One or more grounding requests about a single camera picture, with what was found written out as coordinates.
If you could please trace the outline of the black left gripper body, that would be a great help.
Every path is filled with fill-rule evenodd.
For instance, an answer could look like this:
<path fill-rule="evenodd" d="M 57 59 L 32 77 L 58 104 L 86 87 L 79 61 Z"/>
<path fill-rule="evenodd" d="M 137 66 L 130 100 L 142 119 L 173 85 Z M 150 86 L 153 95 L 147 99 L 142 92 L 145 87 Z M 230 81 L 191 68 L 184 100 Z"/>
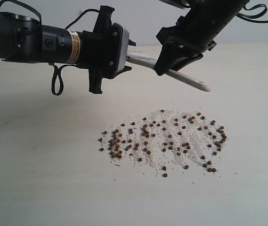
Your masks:
<path fill-rule="evenodd" d="M 98 13 L 98 16 L 93 31 L 82 32 L 78 67 L 89 71 L 89 92 L 102 94 L 102 80 L 114 79 L 124 72 L 124 28 L 112 22 L 113 7 L 86 9 L 78 19 L 90 12 Z"/>

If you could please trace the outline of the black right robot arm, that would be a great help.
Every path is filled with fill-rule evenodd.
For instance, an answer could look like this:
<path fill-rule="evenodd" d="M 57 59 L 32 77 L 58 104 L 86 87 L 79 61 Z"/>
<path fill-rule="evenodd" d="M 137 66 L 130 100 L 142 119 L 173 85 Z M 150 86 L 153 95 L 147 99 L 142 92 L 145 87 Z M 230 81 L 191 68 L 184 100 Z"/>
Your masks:
<path fill-rule="evenodd" d="M 163 27 L 157 34 L 162 45 L 154 66 L 161 76 L 169 69 L 179 71 L 202 59 L 205 51 L 216 46 L 214 38 L 243 9 L 246 0 L 188 0 L 190 10 L 174 26 Z"/>

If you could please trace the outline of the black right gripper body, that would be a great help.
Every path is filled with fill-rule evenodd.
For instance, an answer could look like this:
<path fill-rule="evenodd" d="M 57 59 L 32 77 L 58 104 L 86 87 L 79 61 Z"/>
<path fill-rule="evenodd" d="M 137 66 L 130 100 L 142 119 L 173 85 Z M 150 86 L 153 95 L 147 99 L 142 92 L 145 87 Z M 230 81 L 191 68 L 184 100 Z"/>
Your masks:
<path fill-rule="evenodd" d="M 156 38 L 162 45 L 175 44 L 203 53 L 217 45 L 214 28 L 214 23 L 202 16 L 180 16 L 174 26 L 161 28 Z"/>

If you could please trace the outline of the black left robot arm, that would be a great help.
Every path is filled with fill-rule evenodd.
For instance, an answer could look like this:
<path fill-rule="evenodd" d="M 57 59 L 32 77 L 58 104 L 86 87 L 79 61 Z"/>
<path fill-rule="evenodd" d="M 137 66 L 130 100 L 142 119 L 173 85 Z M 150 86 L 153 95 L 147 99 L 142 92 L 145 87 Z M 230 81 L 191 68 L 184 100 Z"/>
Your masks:
<path fill-rule="evenodd" d="M 72 31 L 43 25 L 37 18 L 0 12 L 0 59 L 15 63 L 47 63 L 54 67 L 51 92 L 62 94 L 61 71 L 73 66 L 89 71 L 89 91 L 101 94 L 103 79 L 114 79 L 131 70 L 126 65 L 129 32 L 111 21 L 114 8 L 101 6 L 93 31 Z"/>

